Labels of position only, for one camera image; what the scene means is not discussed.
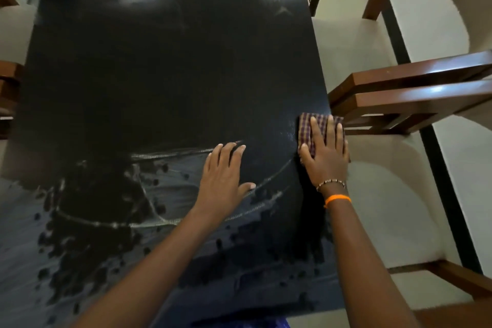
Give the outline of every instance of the person's left arm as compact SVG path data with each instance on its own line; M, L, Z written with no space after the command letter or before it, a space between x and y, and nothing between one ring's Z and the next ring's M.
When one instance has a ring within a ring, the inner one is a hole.
M245 146L219 144L208 155L194 207L181 223L113 289L91 306L74 327L145 327L154 319L188 263L254 183L239 186Z

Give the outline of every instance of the forearm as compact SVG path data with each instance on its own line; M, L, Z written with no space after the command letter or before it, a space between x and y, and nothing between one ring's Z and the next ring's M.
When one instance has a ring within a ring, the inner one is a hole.
M330 202L337 266L350 325L418 327L350 202Z
M148 326L216 225L192 209L161 244L81 316L75 327Z

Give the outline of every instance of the person's left hand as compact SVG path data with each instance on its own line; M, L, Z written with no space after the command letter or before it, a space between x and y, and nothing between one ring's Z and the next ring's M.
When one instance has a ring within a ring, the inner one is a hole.
M228 143L225 147L219 144L208 155L193 207L217 226L234 211L244 195L256 187L254 183L239 185L239 167L246 146L241 145L230 158L235 146L236 143Z

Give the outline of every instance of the person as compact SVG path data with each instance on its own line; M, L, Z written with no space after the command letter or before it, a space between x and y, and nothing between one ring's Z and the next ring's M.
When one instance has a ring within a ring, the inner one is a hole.
M339 124L329 117L326 144L311 119L315 157L307 145L299 154L311 183L328 202L337 269L348 320L359 327L419 327L367 236L340 182L347 180L348 143ZM198 197L181 223L113 289L91 306L74 327L149 326L198 248L229 216L254 183L239 185L245 149L219 144L208 155Z

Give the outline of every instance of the finger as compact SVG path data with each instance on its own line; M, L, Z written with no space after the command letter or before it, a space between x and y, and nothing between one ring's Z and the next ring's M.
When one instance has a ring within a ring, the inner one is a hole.
M227 143L220 151L220 159L218 165L222 168L229 167L229 160L231 159L232 148L236 146L236 143Z
M343 154L343 127L341 123L336 126L336 151Z
M335 121L331 114L328 116L328 122L326 122L326 146L335 149Z
M220 155L220 150L222 149L223 144L219 144L212 151L212 156L210 157L210 171L217 170L218 166L218 156Z
M349 163L350 162L350 152L348 150L348 141L345 139L343 142L343 159Z
M203 175L205 175L210 170L210 160L212 159L212 153L209 153L203 165Z
M239 167L241 167L241 158L243 157L243 152L246 149L245 145L241 145L234 151L231 157L231 169L237 169L239 171Z
M243 183L238 187L238 196L242 200L246 193L256 188L254 183Z
M299 149L299 156L301 157L301 162L304 166L313 162L311 153L309 152L309 148L307 146L308 145L304 143L303 145L301 145L301 149Z
M314 146L318 151L325 146L325 142L323 141L323 135L321 134L321 130L319 129L318 122L316 122L316 118L314 117L311 117L311 132Z

